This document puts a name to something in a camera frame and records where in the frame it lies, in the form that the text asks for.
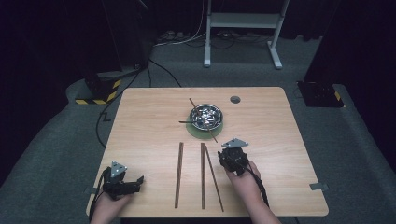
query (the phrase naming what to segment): human hand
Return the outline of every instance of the human hand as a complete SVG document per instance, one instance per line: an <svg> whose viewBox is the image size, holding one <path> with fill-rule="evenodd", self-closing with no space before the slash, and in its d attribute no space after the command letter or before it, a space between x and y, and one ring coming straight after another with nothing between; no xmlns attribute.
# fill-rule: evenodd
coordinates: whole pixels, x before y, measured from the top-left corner
<svg viewBox="0 0 396 224"><path fill-rule="evenodd" d="M110 223L131 199L132 194L127 194L114 201L106 192L103 192L96 202L91 224Z"/></svg>
<svg viewBox="0 0 396 224"><path fill-rule="evenodd" d="M249 161L249 167L251 167L251 171L255 175L257 175L259 178L261 177L261 174L253 161ZM225 172L231 183L233 184L234 190L239 195L239 197L241 197L244 203L251 203L257 200L262 200L260 189L256 183L256 180L250 172L245 171L240 176L226 169Z"/></svg>

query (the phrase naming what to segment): black curtain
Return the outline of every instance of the black curtain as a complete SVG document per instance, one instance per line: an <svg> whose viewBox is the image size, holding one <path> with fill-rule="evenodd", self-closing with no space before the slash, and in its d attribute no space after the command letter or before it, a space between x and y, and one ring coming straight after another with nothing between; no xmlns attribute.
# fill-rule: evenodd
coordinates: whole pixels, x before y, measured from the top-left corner
<svg viewBox="0 0 396 224"><path fill-rule="evenodd" d="M82 79L59 30L62 8L62 0L0 2L0 185Z"/></svg>
<svg viewBox="0 0 396 224"><path fill-rule="evenodd" d="M290 0L281 36L304 40L324 36L340 0Z"/></svg>
<svg viewBox="0 0 396 224"><path fill-rule="evenodd" d="M304 81L344 84L396 172L395 11L392 0L341 1Z"/></svg>

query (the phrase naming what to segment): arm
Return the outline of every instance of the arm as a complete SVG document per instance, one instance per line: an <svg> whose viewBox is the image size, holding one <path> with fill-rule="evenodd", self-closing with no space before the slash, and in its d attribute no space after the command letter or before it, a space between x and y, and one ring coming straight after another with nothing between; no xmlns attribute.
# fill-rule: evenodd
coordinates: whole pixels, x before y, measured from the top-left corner
<svg viewBox="0 0 396 224"><path fill-rule="evenodd" d="M132 194L124 195L122 198L114 201L103 192L96 202L95 211L91 224L108 224L121 211L121 209L131 200Z"/></svg>
<svg viewBox="0 0 396 224"><path fill-rule="evenodd" d="M256 164L253 161L250 161L249 164L253 173L261 177ZM225 171L236 193L244 202L247 212L254 224L280 223L274 213L262 200L259 186L257 186L251 173L244 172L240 176L237 176L233 172Z"/></svg>

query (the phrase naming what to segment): small round object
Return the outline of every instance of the small round object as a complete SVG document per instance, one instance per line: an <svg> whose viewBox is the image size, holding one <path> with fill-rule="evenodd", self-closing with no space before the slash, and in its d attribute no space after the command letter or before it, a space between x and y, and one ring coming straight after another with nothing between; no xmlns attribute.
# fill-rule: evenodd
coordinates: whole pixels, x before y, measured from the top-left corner
<svg viewBox="0 0 396 224"><path fill-rule="evenodd" d="M222 113L215 105L198 105L190 112L190 121L199 130L212 131L222 123Z"/></svg>
<svg viewBox="0 0 396 224"><path fill-rule="evenodd" d="M241 102L241 98L239 98L239 96L232 96L230 98L230 101L233 102L234 104L238 104L239 102Z"/></svg>

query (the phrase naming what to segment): yellow black hazard tape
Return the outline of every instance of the yellow black hazard tape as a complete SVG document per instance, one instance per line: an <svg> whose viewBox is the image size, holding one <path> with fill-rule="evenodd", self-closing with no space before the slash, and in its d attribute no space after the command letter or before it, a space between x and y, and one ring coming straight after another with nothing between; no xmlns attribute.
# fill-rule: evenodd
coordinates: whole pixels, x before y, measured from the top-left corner
<svg viewBox="0 0 396 224"><path fill-rule="evenodd" d="M106 93L105 97L102 97L102 99L95 99L94 97L91 99L76 98L75 101L78 105L105 105L116 97L120 83L121 80L117 80L114 83L111 83L111 85L108 86L105 90L108 93Z"/></svg>

